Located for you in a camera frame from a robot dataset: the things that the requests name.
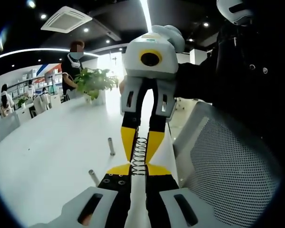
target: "metal rod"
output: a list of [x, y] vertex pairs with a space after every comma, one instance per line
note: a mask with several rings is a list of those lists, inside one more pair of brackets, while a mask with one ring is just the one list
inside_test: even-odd
[[97, 178], [95, 172], [93, 170], [89, 170], [89, 174], [92, 177], [92, 180], [94, 181], [95, 185], [98, 186], [99, 185], [99, 179]]
[[114, 151], [114, 147], [113, 147], [112, 138], [108, 138], [108, 142], [109, 142], [109, 147], [110, 147], [110, 155], [114, 156], [115, 155], [115, 151]]

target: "woman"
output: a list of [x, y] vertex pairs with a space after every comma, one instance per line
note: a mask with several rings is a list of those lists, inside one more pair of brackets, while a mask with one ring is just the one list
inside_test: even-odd
[[46, 88], [42, 89], [42, 94], [40, 95], [41, 106], [44, 110], [49, 109], [49, 95]]
[[8, 86], [4, 84], [1, 88], [1, 116], [5, 117], [14, 111], [14, 101], [10, 94], [7, 93]]
[[34, 98], [35, 97], [35, 93], [36, 93], [36, 90], [35, 90], [35, 87], [33, 85], [33, 81], [32, 80], [29, 80], [28, 81], [28, 91], [27, 91], [27, 94], [28, 94], [28, 97], [29, 98]]

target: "ceiling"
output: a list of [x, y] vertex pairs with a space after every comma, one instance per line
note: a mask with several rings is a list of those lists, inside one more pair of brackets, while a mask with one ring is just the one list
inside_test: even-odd
[[[139, 0], [27, 0], [0, 1], [0, 55], [27, 48], [65, 48], [76, 39], [85, 42], [85, 51], [107, 50], [129, 43], [147, 32]], [[215, 0], [148, 0], [152, 24], [174, 25], [186, 40], [186, 52], [193, 48], [208, 50], [224, 22]], [[92, 21], [64, 34], [40, 30], [61, 7], [69, 6], [93, 18]], [[0, 75], [27, 66], [58, 63], [65, 52], [30, 51], [0, 58]]]

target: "white helmet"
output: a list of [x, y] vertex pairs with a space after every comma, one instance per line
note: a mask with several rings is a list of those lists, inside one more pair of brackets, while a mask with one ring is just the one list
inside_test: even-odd
[[217, 7], [219, 12], [235, 25], [243, 25], [253, 16], [243, 0], [217, 0]]

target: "face mask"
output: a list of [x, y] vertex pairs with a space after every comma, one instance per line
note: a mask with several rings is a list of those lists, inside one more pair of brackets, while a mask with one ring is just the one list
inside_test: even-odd
[[70, 55], [73, 59], [80, 59], [82, 56], [84, 56], [83, 52], [70, 52]]

